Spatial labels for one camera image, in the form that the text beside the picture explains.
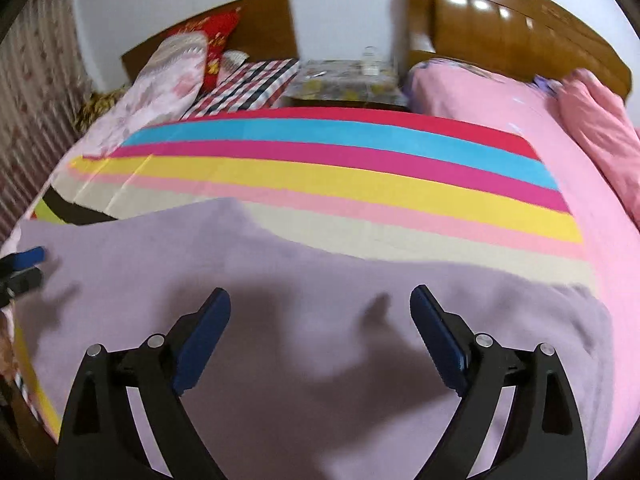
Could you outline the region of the purple sweatpants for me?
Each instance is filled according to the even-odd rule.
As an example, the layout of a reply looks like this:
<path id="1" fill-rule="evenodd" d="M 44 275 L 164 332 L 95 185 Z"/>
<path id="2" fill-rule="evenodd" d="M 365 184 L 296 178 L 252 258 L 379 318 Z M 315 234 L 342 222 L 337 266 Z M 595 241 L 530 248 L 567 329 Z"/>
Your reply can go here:
<path id="1" fill-rule="evenodd" d="M 230 322 L 182 402 L 224 473 L 411 479 L 458 404 L 410 316 L 410 294 L 425 285 L 504 346 L 552 344 L 578 404 L 588 465 L 600 462 L 612 328 L 585 287 L 322 252 L 268 232 L 230 198 L 93 226 L 27 220 L 21 231 L 21 249 L 47 252 L 42 287 L 16 307 L 47 420 L 63 413 L 89 346 L 137 347 L 221 287 Z"/>

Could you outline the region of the yellow brown patterned blanket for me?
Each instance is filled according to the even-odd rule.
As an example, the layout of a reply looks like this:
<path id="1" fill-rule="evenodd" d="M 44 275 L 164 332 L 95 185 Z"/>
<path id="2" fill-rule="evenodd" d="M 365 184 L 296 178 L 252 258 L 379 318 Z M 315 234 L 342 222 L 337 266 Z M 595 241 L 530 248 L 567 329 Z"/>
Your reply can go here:
<path id="1" fill-rule="evenodd" d="M 81 105 L 75 119 L 75 128 L 80 133 L 88 129 L 104 114 L 111 110 L 128 91 L 124 86 L 110 92 L 92 92 L 89 99 Z"/>

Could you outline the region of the floral pleated curtain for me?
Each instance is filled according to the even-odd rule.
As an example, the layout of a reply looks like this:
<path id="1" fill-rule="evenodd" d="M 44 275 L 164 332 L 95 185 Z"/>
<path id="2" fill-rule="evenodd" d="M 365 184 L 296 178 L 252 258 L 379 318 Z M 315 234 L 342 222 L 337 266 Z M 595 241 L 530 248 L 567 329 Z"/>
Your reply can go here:
<path id="1" fill-rule="evenodd" d="M 26 0 L 1 41 L 1 238 L 80 138 L 92 90 L 72 0 Z"/>

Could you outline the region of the floral pink quilt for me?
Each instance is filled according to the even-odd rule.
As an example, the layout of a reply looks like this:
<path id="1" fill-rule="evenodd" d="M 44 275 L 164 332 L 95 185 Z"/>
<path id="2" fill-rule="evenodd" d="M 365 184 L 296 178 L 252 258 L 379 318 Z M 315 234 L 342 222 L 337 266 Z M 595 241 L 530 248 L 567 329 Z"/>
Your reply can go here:
<path id="1" fill-rule="evenodd" d="M 49 179 L 78 156 L 102 158 L 135 132 L 181 118 L 202 88 L 206 53 L 207 40 L 201 32 L 163 40 L 132 86 L 63 156 Z"/>

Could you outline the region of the plaid bed sheet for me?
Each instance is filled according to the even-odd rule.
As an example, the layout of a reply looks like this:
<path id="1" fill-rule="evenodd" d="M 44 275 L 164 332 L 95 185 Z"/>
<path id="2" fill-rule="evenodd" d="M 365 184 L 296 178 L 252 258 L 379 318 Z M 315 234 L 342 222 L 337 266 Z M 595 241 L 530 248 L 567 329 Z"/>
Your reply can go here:
<path id="1" fill-rule="evenodd" d="M 195 119 L 273 107 L 299 71 L 299 60 L 245 63 L 182 116 Z"/>

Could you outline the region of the red embroidered pillow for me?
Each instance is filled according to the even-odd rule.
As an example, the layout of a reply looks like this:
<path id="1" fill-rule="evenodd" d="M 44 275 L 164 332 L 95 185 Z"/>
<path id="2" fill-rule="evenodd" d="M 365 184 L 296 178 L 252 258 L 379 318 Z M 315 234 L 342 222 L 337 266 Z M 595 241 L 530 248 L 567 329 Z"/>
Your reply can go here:
<path id="1" fill-rule="evenodd" d="M 187 32 L 202 32 L 206 36 L 207 52 L 201 92 L 209 92 L 216 87 L 224 49 L 232 32 L 239 25 L 240 19 L 240 8 L 219 13 L 208 12 L 171 27 L 166 32 L 166 37 Z"/>

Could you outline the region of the rainbow striped blanket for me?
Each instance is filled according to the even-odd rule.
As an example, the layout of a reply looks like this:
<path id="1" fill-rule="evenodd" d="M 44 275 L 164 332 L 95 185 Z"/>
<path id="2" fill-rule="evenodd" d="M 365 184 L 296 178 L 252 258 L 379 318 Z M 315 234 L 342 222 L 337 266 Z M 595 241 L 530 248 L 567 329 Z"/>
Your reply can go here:
<path id="1" fill-rule="evenodd" d="M 51 190 L 85 220 L 47 202 L 30 220 L 93 226 L 230 198 L 268 232 L 322 252 L 482 266 L 596 298 L 582 231 L 530 145 L 461 122 L 330 108 L 174 122 L 74 158 Z M 57 434 L 62 414 L 44 418 L 17 323 L 16 343 Z"/>

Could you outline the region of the pink bed sheet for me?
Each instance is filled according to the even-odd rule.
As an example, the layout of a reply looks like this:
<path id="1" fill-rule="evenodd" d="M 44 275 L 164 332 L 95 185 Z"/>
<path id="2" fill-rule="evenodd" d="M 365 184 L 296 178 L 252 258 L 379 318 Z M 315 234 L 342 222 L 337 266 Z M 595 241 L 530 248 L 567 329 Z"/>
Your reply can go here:
<path id="1" fill-rule="evenodd" d="M 555 177 L 586 242 L 613 325 L 614 388 L 602 462 L 639 415 L 639 230 L 597 166 L 566 132 L 558 101 L 533 84 L 450 61 L 420 63 L 405 84 L 416 113 L 517 133 Z"/>

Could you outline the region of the pink crumpled quilt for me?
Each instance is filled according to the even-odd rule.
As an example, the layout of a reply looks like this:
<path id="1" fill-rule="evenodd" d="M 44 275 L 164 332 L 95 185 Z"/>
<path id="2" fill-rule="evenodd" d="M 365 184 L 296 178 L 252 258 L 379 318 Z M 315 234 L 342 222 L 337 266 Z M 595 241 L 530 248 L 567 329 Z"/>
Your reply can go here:
<path id="1" fill-rule="evenodd" d="M 556 89 L 568 134 L 589 156 L 622 203 L 639 221 L 639 130 L 623 99 L 597 76 L 580 68 Z"/>

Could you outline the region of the small dark headboard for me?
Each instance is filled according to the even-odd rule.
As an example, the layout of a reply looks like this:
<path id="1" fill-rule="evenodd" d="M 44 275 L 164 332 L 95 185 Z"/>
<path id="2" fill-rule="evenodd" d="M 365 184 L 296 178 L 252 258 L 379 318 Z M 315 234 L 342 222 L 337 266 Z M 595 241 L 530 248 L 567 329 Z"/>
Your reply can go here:
<path id="1" fill-rule="evenodd" d="M 255 62 L 299 57 L 290 0 L 235 0 L 170 25 L 124 53 L 120 60 L 129 81 L 136 79 L 171 29 L 232 9 L 239 9 L 241 17 L 227 41 L 229 49 L 243 51 Z"/>

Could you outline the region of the nightstand with floral cover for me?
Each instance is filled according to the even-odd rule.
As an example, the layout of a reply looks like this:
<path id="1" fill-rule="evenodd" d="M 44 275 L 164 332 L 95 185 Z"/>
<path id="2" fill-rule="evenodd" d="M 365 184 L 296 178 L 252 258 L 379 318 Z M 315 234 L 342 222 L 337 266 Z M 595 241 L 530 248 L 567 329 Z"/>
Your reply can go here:
<path id="1" fill-rule="evenodd" d="M 399 88 L 396 70 L 378 62 L 378 72 L 366 75 L 357 60 L 307 61 L 283 93 L 297 104 L 320 102 L 386 108 L 408 107 L 408 99 Z"/>

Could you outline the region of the white power strip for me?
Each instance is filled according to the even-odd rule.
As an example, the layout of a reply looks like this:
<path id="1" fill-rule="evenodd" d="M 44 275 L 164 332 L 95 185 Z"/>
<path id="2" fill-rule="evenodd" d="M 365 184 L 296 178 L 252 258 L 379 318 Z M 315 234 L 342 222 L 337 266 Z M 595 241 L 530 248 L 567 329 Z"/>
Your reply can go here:
<path id="1" fill-rule="evenodd" d="M 376 77 L 380 74 L 380 64 L 377 60 L 362 60 L 360 63 L 363 76 Z"/>

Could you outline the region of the large wooden headboard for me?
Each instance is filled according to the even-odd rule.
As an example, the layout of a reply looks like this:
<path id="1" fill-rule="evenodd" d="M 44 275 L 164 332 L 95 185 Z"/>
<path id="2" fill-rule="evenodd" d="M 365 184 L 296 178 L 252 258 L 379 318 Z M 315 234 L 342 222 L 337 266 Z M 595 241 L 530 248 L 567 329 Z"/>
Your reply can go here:
<path id="1" fill-rule="evenodd" d="M 531 81 L 586 68 L 623 99 L 631 70 L 587 24 L 551 0 L 407 0 L 409 66 L 433 58 Z"/>

